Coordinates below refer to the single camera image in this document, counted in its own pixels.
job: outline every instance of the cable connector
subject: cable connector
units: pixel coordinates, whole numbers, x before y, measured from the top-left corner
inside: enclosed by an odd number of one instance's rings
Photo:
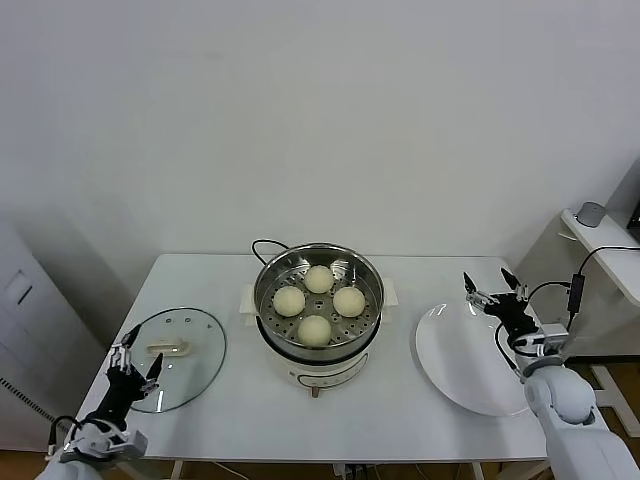
[[[573,319],[580,312],[580,303],[582,302],[582,291],[584,290],[584,275],[576,273],[571,278],[571,287],[569,289],[569,301],[567,303],[567,311],[569,317]]]

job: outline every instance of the white wall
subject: white wall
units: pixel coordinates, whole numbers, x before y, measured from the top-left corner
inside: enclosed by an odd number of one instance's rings
[[[164,251],[517,263],[638,154],[639,24],[635,0],[3,2],[0,213],[103,341]]]

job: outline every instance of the robotic arm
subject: robotic arm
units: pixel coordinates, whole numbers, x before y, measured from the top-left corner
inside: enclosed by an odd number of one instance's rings
[[[107,378],[109,389],[98,408],[78,422],[68,443],[55,451],[56,422],[49,438],[47,468],[36,480],[99,480],[99,470],[116,463],[140,458],[147,450],[147,438],[137,430],[127,431],[125,417],[133,402],[158,388],[162,353],[156,357],[146,378],[131,364],[130,348],[140,325],[111,347]]]
[[[479,291],[465,273],[467,300],[497,317],[507,331],[516,373],[547,438],[555,478],[640,480],[640,470],[627,446],[597,413],[589,383],[563,366],[560,352],[569,335],[564,326],[536,325],[525,313],[529,305],[526,286],[504,269],[502,275],[512,292],[490,295]]]

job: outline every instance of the electric steamer pot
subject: electric steamer pot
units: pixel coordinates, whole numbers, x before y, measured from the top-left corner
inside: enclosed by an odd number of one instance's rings
[[[256,252],[258,243],[276,243],[286,248],[266,263]],[[258,329],[267,344],[283,357],[304,365],[334,365],[353,358],[367,348],[380,327],[384,289],[380,275],[362,255],[330,243],[310,243],[288,248],[271,240],[256,240],[253,253],[265,264],[253,289]],[[324,265],[335,278],[324,294],[308,291],[304,275],[309,268]],[[294,286],[305,296],[305,308],[295,317],[283,317],[273,308],[273,296],[282,287]],[[333,296],[342,287],[357,287],[366,306],[358,317],[342,317],[333,308]],[[331,323],[331,340],[324,347],[308,347],[298,339],[298,325],[309,315],[320,315]]]

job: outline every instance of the power cord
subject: power cord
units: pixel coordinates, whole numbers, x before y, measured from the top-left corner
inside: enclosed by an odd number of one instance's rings
[[[269,238],[259,238],[257,240],[254,240],[253,243],[251,244],[251,251],[256,256],[256,258],[262,262],[263,265],[266,265],[267,261],[264,258],[262,258],[260,256],[260,254],[258,253],[258,251],[256,250],[256,245],[258,245],[260,243],[271,243],[273,245],[278,245],[279,247],[282,247],[285,250],[289,250],[289,247],[287,245],[285,245],[284,243],[279,242],[277,240],[271,240]]]
[[[47,458],[53,456],[56,451],[56,444],[58,443],[58,432],[56,429],[58,428],[58,424],[63,420],[70,421],[74,426],[74,431],[81,427],[80,422],[70,415],[62,415],[51,422],[51,428],[49,430],[49,444],[47,445]]]
[[[418,474],[424,478],[424,480],[431,480],[426,473],[424,473],[422,470],[420,470],[420,467],[418,466],[418,464],[416,463],[416,470],[418,470]]]
[[[582,302],[582,292],[584,290],[585,276],[582,274],[584,267],[587,265],[591,257],[602,250],[623,250],[623,251],[640,251],[640,247],[598,247],[584,258],[582,265],[571,278],[571,287],[569,289],[569,302],[567,303],[567,311],[569,312],[569,323],[567,323],[567,331],[571,330],[573,319],[580,311],[580,303]]]
[[[540,290],[542,290],[545,287],[550,287],[552,285],[558,285],[560,287],[564,287],[564,288],[571,288],[571,282],[544,282],[541,283],[540,285],[538,285],[536,288],[534,288],[531,293],[529,294],[529,300],[531,300],[533,298],[533,296],[538,293]]]
[[[502,345],[500,345],[500,330],[502,330],[503,327],[504,325],[502,324],[502,322],[500,322],[500,325],[498,325],[498,328],[496,328],[496,333],[494,334],[493,339],[495,340],[496,347],[498,347],[498,350],[500,350],[500,353],[502,354],[505,362],[507,362],[509,368],[511,368],[511,370],[515,372],[518,370],[518,366],[513,362],[513,360],[509,358],[509,355],[507,355],[507,353],[502,348]]]

